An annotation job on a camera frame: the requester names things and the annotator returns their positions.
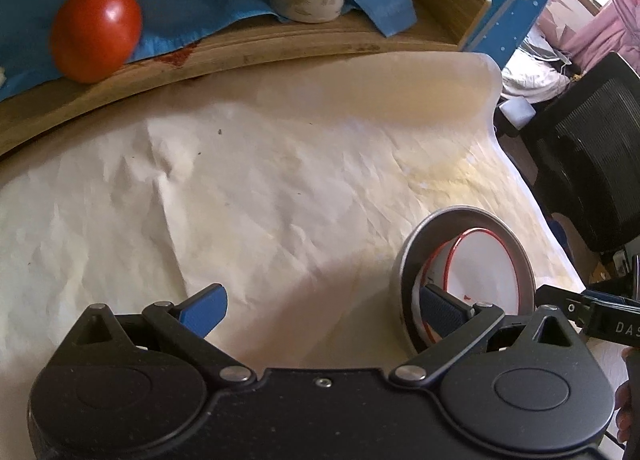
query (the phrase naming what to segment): crumpled parchment paper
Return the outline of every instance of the crumpled parchment paper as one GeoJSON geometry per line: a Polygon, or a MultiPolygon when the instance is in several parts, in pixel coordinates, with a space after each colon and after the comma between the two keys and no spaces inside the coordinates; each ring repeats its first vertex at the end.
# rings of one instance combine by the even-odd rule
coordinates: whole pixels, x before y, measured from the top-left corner
{"type": "Polygon", "coordinates": [[[250,367],[379,366],[432,211],[499,216],[536,281],[582,290],[497,145],[487,56],[395,53],[220,72],[112,104],[0,163],[0,458],[31,459],[34,377],[92,302],[137,313],[220,282],[208,339],[250,367]]]}

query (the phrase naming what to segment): hand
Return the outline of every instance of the hand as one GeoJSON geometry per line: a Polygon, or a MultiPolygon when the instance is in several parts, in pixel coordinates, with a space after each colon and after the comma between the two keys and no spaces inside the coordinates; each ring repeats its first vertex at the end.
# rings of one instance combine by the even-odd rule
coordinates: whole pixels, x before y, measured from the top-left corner
{"type": "MultiPolygon", "coordinates": [[[[622,358],[626,360],[632,351],[634,351],[633,348],[625,348],[622,350],[622,358]]],[[[620,410],[616,415],[618,442],[625,443],[631,436],[631,423],[633,422],[629,381],[620,384],[620,387],[616,390],[616,409],[620,410]]]]}

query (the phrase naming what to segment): blue gripper pad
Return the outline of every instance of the blue gripper pad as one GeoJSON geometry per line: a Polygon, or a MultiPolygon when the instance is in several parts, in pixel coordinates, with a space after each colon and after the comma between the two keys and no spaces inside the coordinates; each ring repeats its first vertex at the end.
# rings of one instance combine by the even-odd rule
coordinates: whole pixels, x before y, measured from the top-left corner
{"type": "Polygon", "coordinates": [[[442,295],[423,286],[420,288],[420,316],[440,337],[445,338],[468,321],[465,310],[447,302],[442,295]]]}
{"type": "Polygon", "coordinates": [[[225,287],[212,284],[177,305],[172,312],[180,323],[199,337],[206,337],[226,315],[225,287]]]}

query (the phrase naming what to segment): pink fabric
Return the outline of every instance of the pink fabric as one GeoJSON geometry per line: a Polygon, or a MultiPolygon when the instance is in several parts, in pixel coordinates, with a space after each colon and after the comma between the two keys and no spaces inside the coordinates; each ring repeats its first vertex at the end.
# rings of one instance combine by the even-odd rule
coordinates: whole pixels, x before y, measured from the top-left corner
{"type": "Polygon", "coordinates": [[[567,5],[563,0],[549,0],[546,3],[545,8],[542,9],[542,13],[536,20],[536,25],[540,28],[545,35],[545,39],[549,45],[560,48],[564,44],[575,36],[575,30],[569,27],[567,24],[558,25],[556,21],[559,21],[551,13],[550,6],[558,4],[560,7],[564,7],[570,14],[571,7],[567,5]]]}
{"type": "Polygon", "coordinates": [[[560,48],[585,72],[609,52],[618,52],[640,72],[640,0],[611,0],[560,48]]]}

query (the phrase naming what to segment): cable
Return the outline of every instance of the cable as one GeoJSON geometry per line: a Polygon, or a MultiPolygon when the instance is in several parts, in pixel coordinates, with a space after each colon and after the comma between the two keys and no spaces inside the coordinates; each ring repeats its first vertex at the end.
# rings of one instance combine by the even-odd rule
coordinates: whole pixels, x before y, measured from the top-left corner
{"type": "Polygon", "coordinates": [[[609,440],[611,440],[615,445],[617,445],[620,449],[622,449],[622,451],[625,450],[624,445],[618,442],[618,439],[616,439],[616,437],[614,437],[609,431],[605,431],[604,434],[607,436],[609,440]]]}

